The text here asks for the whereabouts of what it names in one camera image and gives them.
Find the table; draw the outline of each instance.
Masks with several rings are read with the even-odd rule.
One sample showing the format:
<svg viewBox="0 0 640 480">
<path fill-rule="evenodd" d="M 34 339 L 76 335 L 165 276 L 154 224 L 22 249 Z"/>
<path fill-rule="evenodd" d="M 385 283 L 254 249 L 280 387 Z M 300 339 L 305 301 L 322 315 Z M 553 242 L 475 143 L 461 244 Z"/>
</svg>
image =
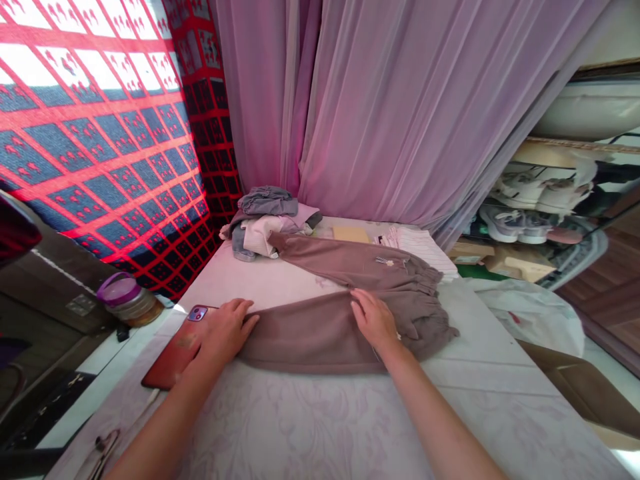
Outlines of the table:
<svg viewBox="0 0 640 480">
<path fill-rule="evenodd" d="M 330 236 L 333 225 L 364 227 L 371 237 L 390 226 L 325 218 L 318 234 Z M 341 288 L 281 260 L 240 262 L 225 242 L 181 299 L 183 311 L 174 309 L 47 478 L 73 478 L 96 436 L 119 427 L 127 431 L 107 469 L 113 465 L 160 404 L 130 427 L 150 393 L 140 380 L 193 305 L 246 297 L 263 309 Z M 509 478 L 631 478 L 463 280 L 441 284 L 439 294 L 461 336 L 423 368 Z M 236 361 L 207 400 L 177 472 L 180 479 L 230 477 L 432 476 L 388 376 L 289 375 Z"/>
</svg>

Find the brown sweatpants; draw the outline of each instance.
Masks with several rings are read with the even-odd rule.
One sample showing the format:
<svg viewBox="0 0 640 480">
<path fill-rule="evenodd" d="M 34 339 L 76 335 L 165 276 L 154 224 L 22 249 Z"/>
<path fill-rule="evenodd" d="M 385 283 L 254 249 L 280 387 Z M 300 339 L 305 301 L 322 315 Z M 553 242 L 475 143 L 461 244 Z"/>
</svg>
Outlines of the brown sweatpants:
<svg viewBox="0 0 640 480">
<path fill-rule="evenodd" d="M 458 330 L 437 299 L 442 274 L 422 259 L 381 245 L 272 232 L 280 258 L 348 288 L 374 292 L 389 306 L 402 343 L 422 361 Z M 376 257 L 391 261 L 378 263 Z M 255 313 L 260 321 L 238 355 L 258 368 L 290 373 L 384 372 L 358 330 L 348 291 Z"/>
</svg>

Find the mauve pants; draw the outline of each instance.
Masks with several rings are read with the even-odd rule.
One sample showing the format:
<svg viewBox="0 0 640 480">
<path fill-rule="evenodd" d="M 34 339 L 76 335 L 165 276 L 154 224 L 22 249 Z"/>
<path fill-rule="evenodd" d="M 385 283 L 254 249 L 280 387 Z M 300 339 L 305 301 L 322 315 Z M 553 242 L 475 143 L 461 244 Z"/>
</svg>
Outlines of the mauve pants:
<svg viewBox="0 0 640 480">
<path fill-rule="evenodd" d="M 277 232 L 269 243 L 286 262 L 378 295 L 393 312 L 402 343 L 420 361 L 459 335 L 437 298 L 442 274 L 408 252 Z M 393 264 L 378 263 L 376 257 Z M 384 372 L 384 364 L 358 330 L 352 299 L 344 291 L 254 312 L 260 321 L 239 358 L 257 368 L 290 373 Z"/>
</svg>

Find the plastic bag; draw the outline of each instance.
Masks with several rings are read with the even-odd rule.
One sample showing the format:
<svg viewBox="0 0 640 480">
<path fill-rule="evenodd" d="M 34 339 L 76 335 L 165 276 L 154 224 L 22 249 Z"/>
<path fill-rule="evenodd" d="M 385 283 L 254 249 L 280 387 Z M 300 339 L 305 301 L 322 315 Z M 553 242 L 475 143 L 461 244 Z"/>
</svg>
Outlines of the plastic bag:
<svg viewBox="0 0 640 480">
<path fill-rule="evenodd" d="M 514 338 L 582 358 L 582 322 L 554 292 L 522 280 L 465 280 Z"/>
</svg>

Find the hand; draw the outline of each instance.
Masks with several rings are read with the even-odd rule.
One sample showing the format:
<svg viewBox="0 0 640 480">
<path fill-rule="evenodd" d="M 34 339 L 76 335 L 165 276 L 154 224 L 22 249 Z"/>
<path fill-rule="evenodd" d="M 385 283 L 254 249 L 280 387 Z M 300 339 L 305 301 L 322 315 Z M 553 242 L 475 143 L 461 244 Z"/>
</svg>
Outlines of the hand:
<svg viewBox="0 0 640 480">
<path fill-rule="evenodd" d="M 205 319 L 207 332 L 202 340 L 198 357 L 215 360 L 226 365 L 238 354 L 249 334 L 258 323 L 259 316 L 252 316 L 243 325 L 247 310 L 253 305 L 251 300 L 233 299 L 218 310 L 209 309 Z"/>
<path fill-rule="evenodd" d="M 365 290 L 354 289 L 351 294 L 360 302 L 351 302 L 358 328 L 371 346 L 381 355 L 394 347 L 401 347 L 395 319 L 387 304 Z"/>
</svg>

